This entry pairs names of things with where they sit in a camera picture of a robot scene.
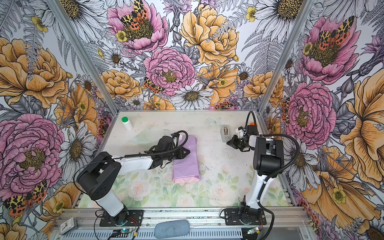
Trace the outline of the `pink wrapping paper sheet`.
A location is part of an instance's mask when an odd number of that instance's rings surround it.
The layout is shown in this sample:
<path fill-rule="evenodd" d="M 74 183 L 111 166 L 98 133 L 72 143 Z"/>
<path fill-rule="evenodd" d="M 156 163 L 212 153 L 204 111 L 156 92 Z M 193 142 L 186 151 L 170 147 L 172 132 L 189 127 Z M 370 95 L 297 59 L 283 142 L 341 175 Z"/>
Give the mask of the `pink wrapping paper sheet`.
<path fill-rule="evenodd" d="M 201 180 L 197 157 L 197 139 L 190 136 L 184 148 L 190 153 L 185 158 L 174 161 L 173 182 L 175 184 L 197 183 Z"/>

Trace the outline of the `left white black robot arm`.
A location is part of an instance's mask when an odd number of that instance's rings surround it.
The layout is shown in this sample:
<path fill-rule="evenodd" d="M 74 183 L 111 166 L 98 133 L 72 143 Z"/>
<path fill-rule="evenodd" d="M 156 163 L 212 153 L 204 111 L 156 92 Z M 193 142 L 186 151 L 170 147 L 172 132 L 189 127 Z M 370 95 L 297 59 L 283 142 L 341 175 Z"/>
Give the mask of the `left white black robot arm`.
<path fill-rule="evenodd" d="M 105 219 L 101 226 L 124 226 L 130 220 L 127 207 L 112 190 L 119 175 L 138 170 L 161 167 L 164 161 L 186 160 L 196 151 L 197 139 L 193 136 L 179 142 L 180 133 L 163 136 L 157 145 L 144 153 L 114 157 L 107 152 L 99 153 L 77 176 L 77 182 L 85 193 L 103 210 Z"/>

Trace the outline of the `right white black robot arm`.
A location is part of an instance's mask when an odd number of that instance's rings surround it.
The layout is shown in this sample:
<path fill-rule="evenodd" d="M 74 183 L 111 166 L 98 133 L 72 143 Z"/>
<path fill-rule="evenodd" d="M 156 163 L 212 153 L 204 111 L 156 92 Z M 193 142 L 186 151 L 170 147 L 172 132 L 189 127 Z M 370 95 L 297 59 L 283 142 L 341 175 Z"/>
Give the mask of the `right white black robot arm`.
<path fill-rule="evenodd" d="M 256 125 L 248 125 L 237 128 L 227 145 L 241 152 L 253 151 L 255 170 L 252 185 L 241 202 L 239 213 L 231 214 L 228 218 L 229 224 L 241 222 L 244 225 L 264 225 L 267 222 L 260 203 L 265 191 L 277 176 L 272 173 L 284 166 L 283 141 L 260 136 Z"/>

